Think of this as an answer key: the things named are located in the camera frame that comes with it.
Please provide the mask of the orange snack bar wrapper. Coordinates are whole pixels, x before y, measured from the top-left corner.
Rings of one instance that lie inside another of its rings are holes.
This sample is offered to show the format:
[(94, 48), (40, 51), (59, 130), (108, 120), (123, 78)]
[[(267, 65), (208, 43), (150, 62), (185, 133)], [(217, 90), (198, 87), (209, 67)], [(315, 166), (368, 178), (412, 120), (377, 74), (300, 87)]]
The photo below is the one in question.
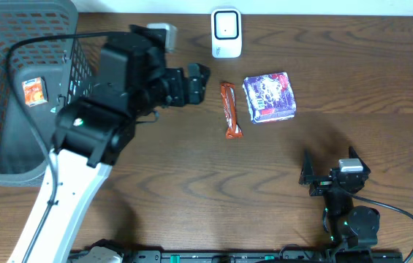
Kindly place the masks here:
[(220, 86), (221, 99), (224, 106), (224, 114), (227, 121), (226, 138), (234, 139), (243, 136), (242, 130), (237, 122), (235, 109), (235, 85), (232, 83), (223, 82)]

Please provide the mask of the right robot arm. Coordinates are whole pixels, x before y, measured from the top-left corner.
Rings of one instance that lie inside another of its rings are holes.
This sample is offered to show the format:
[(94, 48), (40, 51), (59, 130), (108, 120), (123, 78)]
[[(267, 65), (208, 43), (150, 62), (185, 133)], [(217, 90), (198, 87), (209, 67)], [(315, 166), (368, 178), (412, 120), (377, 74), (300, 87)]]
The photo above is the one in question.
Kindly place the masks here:
[(309, 195), (322, 196), (325, 212), (324, 230), (331, 245), (324, 251), (326, 262), (372, 262), (371, 247), (378, 243), (380, 214), (366, 206), (355, 206), (353, 196), (363, 189), (371, 170), (349, 148), (349, 157), (326, 176), (317, 175), (308, 151), (304, 152), (299, 184), (309, 186)]

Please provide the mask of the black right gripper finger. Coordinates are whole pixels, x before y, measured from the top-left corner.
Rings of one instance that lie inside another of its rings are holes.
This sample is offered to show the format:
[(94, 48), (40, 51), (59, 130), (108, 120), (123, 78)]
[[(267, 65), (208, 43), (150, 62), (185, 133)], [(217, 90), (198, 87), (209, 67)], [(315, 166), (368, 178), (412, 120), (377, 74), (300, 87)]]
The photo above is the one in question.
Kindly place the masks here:
[(371, 169), (366, 165), (366, 163), (359, 157), (359, 155), (357, 154), (356, 150), (352, 147), (349, 146), (348, 149), (349, 152), (349, 157), (351, 159), (357, 159), (360, 162), (360, 166), (362, 167), (361, 169), (359, 169), (360, 172), (364, 172), (365, 174), (370, 174), (371, 173)]
[(311, 155), (307, 150), (304, 150), (303, 166), (299, 177), (300, 185), (308, 185), (314, 181), (314, 168), (311, 160)]

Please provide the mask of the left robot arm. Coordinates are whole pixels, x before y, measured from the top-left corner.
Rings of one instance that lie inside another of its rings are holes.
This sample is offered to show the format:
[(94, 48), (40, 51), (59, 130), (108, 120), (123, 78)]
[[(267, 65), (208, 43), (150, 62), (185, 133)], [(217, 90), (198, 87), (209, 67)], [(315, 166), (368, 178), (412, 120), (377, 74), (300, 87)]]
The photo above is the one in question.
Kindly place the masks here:
[(131, 26), (106, 31), (99, 74), (83, 83), (56, 116), (52, 148), (36, 202), (11, 262), (65, 262), (92, 199), (136, 126), (158, 107), (200, 104), (211, 71), (202, 64), (169, 68), (166, 29)]

